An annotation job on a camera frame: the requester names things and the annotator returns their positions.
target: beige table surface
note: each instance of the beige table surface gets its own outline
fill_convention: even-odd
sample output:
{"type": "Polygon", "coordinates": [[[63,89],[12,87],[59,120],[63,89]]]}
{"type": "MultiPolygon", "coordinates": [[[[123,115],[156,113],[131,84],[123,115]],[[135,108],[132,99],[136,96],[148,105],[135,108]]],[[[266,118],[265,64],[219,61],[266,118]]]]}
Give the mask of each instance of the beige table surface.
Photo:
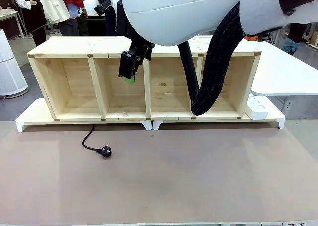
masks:
{"type": "Polygon", "coordinates": [[[318,165],[288,130],[267,124],[157,132],[123,128],[97,127],[88,141],[110,144],[109,160],[81,146],[89,126],[6,133],[0,140],[0,223],[318,218],[318,165]]]}

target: green object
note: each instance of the green object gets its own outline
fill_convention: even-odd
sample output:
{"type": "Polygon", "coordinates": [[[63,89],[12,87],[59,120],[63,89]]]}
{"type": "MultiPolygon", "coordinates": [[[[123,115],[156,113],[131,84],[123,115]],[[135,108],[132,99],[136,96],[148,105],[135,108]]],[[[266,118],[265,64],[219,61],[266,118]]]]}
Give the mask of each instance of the green object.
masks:
{"type": "Polygon", "coordinates": [[[134,82],[135,82],[135,75],[133,75],[133,76],[131,77],[131,79],[125,78],[125,81],[128,82],[128,83],[134,83],[134,82]]]}

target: white coat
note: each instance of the white coat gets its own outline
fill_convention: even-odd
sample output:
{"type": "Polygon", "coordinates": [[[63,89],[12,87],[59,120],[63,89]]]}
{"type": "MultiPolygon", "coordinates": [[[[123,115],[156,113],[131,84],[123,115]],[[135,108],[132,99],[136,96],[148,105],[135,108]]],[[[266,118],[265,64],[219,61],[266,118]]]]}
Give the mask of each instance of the white coat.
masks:
{"type": "Polygon", "coordinates": [[[70,18],[63,0],[40,0],[46,15],[52,23],[59,23],[70,18]]]}

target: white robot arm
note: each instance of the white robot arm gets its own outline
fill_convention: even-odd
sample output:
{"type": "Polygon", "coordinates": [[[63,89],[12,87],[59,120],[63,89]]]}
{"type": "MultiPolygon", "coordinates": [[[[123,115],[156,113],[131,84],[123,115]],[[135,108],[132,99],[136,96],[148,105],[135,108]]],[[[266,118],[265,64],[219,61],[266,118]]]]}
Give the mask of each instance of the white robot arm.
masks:
{"type": "Polygon", "coordinates": [[[143,59],[150,60],[154,44],[178,45],[195,115],[217,100],[232,52],[244,36],[318,22],[317,0],[118,0],[115,11],[116,31],[132,40],[122,54],[119,75],[131,79],[143,59]],[[199,86],[188,40],[212,30],[199,86]]]}

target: wooden cubby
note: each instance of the wooden cubby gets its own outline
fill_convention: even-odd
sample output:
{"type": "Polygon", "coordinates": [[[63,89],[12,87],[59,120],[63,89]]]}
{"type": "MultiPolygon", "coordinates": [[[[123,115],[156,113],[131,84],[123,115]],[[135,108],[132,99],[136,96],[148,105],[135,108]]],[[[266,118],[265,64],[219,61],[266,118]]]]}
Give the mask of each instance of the wooden cubby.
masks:
{"type": "MultiPolygon", "coordinates": [[[[208,38],[190,40],[199,83],[208,38]]],[[[244,116],[260,52],[234,52],[222,93],[202,116],[191,112],[177,47],[156,46],[135,83],[118,76],[126,38],[52,38],[28,53],[55,121],[236,120],[244,116]]]]}

